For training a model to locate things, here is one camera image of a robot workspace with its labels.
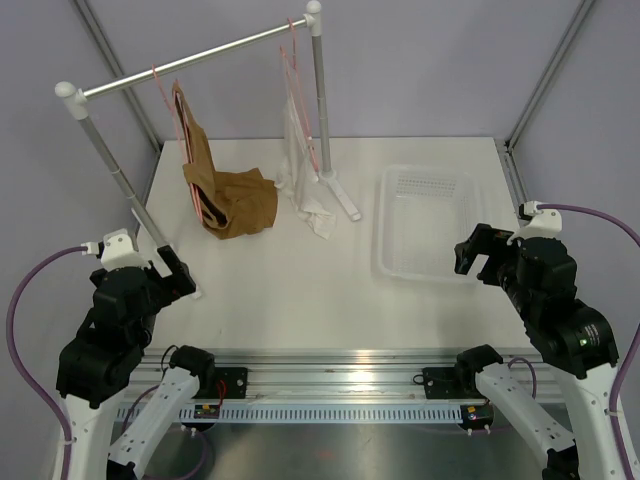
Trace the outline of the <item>brown tank top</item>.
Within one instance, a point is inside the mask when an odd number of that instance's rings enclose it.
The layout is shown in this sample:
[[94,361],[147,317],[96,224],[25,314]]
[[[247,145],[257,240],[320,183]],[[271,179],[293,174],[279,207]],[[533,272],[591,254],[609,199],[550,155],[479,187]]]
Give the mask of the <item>brown tank top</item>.
[[172,85],[174,118],[182,133],[183,175],[200,225],[220,240],[254,235],[274,226],[275,183],[257,168],[234,173],[214,164],[209,140],[178,82]]

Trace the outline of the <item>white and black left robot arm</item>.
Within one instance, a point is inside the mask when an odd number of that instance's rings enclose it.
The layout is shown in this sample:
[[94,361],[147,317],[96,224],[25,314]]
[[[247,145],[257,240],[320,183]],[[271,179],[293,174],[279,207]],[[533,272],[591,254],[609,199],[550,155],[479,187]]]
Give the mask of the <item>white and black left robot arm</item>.
[[157,253],[159,274],[134,248],[123,265],[92,273],[93,305],[60,356],[56,389],[63,415],[56,471],[64,479],[140,479],[182,406],[215,388],[213,354],[182,346],[158,388],[117,440],[111,428],[131,374],[150,344],[156,315],[196,290],[188,266],[170,246]]

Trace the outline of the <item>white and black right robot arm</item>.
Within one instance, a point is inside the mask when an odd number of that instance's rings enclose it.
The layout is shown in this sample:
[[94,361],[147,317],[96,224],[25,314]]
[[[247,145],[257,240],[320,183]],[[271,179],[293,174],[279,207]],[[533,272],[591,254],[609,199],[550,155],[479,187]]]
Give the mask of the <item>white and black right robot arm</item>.
[[477,256],[486,256],[477,277],[509,298],[561,389],[572,429],[554,423],[489,345],[457,356],[456,389],[466,396],[480,393],[504,415],[534,453],[543,478],[632,478],[626,450],[616,442],[620,434],[611,425],[619,359],[613,331],[602,314],[577,298],[577,264],[566,247],[553,238],[515,240],[509,231],[479,224],[454,252],[460,275]]

